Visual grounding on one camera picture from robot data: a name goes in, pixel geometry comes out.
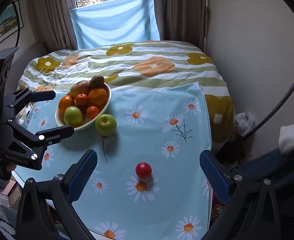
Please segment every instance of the white wall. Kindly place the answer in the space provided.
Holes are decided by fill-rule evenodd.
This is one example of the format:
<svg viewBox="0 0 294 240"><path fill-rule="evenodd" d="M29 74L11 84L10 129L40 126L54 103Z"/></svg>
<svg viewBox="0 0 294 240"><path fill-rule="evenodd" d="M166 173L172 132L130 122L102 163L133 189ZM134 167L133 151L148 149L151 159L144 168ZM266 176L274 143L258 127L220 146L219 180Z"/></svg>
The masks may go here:
<svg viewBox="0 0 294 240"><path fill-rule="evenodd" d="M260 122L294 81L294 14L282 0L208 0L206 54L228 84L236 112ZM278 146L294 123L294 93L253 138L254 157Z"/></svg>
<svg viewBox="0 0 294 240"><path fill-rule="evenodd" d="M22 20L24 23L24 27L20 30L20 40L18 43L18 51L15 53L14 60L15 62L19 57L21 57L28 49L30 49L33 45L36 44L36 40L31 29L31 25L29 22L28 14L27 14L27 4L26 0L20 1L20 11L22 15ZM16 44L17 32L13 33L7 39L0 43L0 51L5 48L14 47Z"/></svg>

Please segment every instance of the framed picture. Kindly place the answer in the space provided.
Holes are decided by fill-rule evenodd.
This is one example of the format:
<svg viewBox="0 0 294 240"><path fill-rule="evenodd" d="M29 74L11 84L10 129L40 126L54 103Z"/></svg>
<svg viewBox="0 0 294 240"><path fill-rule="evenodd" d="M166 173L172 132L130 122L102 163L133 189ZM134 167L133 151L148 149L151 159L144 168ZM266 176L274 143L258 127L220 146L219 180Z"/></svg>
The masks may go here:
<svg viewBox="0 0 294 240"><path fill-rule="evenodd" d="M20 2L18 0L15 1L15 5L19 19L16 18L13 4L7 6L5 11L0 16L0 43L18 30L18 20L20 21L20 28L24 27L20 12Z"/></svg>

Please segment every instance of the green apple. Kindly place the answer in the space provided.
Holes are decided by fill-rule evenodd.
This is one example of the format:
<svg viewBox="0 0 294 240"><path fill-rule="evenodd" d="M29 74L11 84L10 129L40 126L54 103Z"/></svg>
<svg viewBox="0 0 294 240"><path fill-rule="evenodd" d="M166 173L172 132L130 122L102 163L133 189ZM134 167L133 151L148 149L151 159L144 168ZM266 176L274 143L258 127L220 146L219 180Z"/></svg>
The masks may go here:
<svg viewBox="0 0 294 240"><path fill-rule="evenodd" d="M101 135L110 136L116 132L117 122L112 115L102 114L95 120L95 127Z"/></svg>
<svg viewBox="0 0 294 240"><path fill-rule="evenodd" d="M78 107L70 106L64 112L64 122L71 127L77 127L83 120L83 114Z"/></svg>

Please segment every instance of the cable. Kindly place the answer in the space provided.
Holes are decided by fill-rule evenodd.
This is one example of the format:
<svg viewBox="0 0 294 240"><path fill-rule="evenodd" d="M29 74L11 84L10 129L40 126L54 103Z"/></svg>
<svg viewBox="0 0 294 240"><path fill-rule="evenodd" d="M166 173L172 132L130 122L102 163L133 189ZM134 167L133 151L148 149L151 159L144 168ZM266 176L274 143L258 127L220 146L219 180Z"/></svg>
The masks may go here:
<svg viewBox="0 0 294 240"><path fill-rule="evenodd" d="M281 99L281 101L277 104L277 106L258 124L251 132L246 134L241 141L247 140L251 135L253 135L260 127L262 127L279 109L282 107L282 105L287 101L287 99L290 97L292 92L294 91L294 83L288 90L288 92L285 94L285 96Z"/></svg>
<svg viewBox="0 0 294 240"><path fill-rule="evenodd" d="M20 40L20 18L19 18L17 7L16 7L16 4L15 4L14 1L12 1L12 5L14 7L14 11L15 11L15 14L16 14L16 19L17 19L17 39L16 39L16 44L15 44L15 47L17 47L18 42Z"/></svg>

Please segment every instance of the light blue sheet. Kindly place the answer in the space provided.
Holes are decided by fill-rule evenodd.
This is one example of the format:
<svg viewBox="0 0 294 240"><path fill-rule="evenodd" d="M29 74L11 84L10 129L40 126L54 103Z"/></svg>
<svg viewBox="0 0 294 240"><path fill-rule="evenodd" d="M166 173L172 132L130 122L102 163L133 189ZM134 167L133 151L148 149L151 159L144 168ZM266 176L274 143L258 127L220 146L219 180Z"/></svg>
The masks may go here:
<svg viewBox="0 0 294 240"><path fill-rule="evenodd" d="M158 40L154 0L111 0L70 11L79 49Z"/></svg>
<svg viewBox="0 0 294 240"><path fill-rule="evenodd" d="M64 95L37 103L23 126L33 133L55 127L55 109ZM201 239L210 207L199 155L211 148L211 137L198 83L165 92L116 91L107 112L117 120L116 135L103 139L94 127L76 132L48 147L41 171L17 167L17 174L23 181L50 180L91 148L97 167L73 203L90 230L115 234L117 240ZM152 176L142 182L135 174L140 162L152 167Z"/></svg>

